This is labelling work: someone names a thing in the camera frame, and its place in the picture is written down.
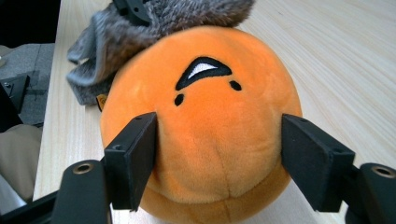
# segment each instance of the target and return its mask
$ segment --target orange fabric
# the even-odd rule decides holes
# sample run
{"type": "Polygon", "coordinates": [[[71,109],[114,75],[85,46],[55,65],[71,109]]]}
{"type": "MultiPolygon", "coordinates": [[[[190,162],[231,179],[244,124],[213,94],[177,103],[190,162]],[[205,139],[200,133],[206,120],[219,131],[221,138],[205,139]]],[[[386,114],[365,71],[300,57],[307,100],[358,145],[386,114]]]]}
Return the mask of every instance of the orange fabric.
{"type": "Polygon", "coordinates": [[[129,61],[103,111],[104,145],[133,117],[152,111],[158,115],[157,158],[141,204],[151,214],[176,223],[234,222],[263,209],[289,183],[280,165],[280,121],[283,113],[301,116],[298,94],[282,62],[254,36],[198,27],[129,61]],[[177,91],[199,57],[232,73],[177,91]]]}

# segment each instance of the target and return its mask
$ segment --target plush toy face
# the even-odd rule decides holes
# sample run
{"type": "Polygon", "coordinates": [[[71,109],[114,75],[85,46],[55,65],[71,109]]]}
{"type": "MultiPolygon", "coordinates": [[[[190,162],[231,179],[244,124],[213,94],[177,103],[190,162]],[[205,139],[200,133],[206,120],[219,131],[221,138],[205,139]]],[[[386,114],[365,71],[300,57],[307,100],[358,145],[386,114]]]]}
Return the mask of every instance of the plush toy face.
{"type": "Polygon", "coordinates": [[[178,223],[228,223],[262,210],[287,186],[283,113],[301,115],[292,80],[260,40],[200,27],[171,35],[116,75],[101,119],[104,145],[157,112],[158,148],[141,206],[178,223]]]}

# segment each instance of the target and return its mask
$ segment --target black eye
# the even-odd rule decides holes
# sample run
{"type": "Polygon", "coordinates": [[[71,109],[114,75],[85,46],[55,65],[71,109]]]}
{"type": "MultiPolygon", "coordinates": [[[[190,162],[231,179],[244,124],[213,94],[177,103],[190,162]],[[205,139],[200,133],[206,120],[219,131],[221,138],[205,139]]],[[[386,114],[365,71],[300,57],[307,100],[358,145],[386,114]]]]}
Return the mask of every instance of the black eye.
{"type": "Polygon", "coordinates": [[[181,103],[183,103],[184,100],[184,94],[179,94],[176,99],[175,99],[175,105],[179,106],[181,103]]]}
{"type": "Polygon", "coordinates": [[[242,90],[241,85],[239,85],[239,83],[237,83],[236,81],[231,81],[230,85],[231,85],[231,88],[233,88],[236,91],[241,91],[242,90]]]}

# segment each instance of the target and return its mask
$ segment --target gray cloth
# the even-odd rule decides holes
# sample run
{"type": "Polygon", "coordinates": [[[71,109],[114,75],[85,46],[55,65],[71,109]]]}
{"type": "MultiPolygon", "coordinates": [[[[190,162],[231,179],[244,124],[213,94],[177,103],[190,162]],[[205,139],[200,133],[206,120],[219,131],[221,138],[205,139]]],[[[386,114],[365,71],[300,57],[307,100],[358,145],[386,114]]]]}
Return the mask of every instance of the gray cloth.
{"type": "Polygon", "coordinates": [[[81,105],[109,92],[112,79],[128,60],[164,36],[200,25],[235,27],[248,17],[255,0],[149,0],[150,26],[132,26],[115,6],[95,13],[68,51],[78,66],[67,80],[81,105]]]}

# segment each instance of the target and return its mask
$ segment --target stuffed toy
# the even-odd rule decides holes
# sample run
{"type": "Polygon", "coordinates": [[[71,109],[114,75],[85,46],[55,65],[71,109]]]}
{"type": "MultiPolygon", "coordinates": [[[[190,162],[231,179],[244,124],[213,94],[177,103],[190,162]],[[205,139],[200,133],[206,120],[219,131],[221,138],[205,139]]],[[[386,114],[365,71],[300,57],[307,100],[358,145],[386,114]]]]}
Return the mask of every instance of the stuffed toy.
{"type": "MultiPolygon", "coordinates": [[[[156,159],[140,204],[144,210],[171,223],[244,220],[273,202],[290,182],[281,163],[281,117],[301,116],[297,91],[268,46],[231,28],[247,16],[253,1],[145,4],[162,2],[174,4],[169,10],[183,6],[200,8],[191,14],[210,11],[205,15],[213,20],[199,21],[178,11],[174,18],[191,21],[169,28],[169,21],[154,20],[163,28],[156,35],[142,31],[149,28],[130,27],[145,38],[156,37],[147,41],[136,37],[137,31],[121,32],[125,39],[117,42],[117,48],[124,46],[125,51],[111,55],[114,61],[119,56],[118,62],[104,63],[110,60],[108,52],[86,52],[96,61],[78,66],[68,80],[83,104],[91,101],[89,95],[103,93],[106,88],[101,85],[111,80],[104,84],[111,87],[101,117],[104,147],[131,119],[157,113],[156,159]],[[215,22],[220,12],[225,13],[215,22]],[[139,50],[132,50],[136,43],[139,50]],[[93,56],[97,54],[103,56],[99,61],[93,56]]],[[[146,7],[151,18],[161,12],[157,8],[153,10],[157,14],[151,14],[146,7]]],[[[89,32],[78,41],[86,40],[89,32]]],[[[116,44],[109,45],[108,50],[116,44]]]]}

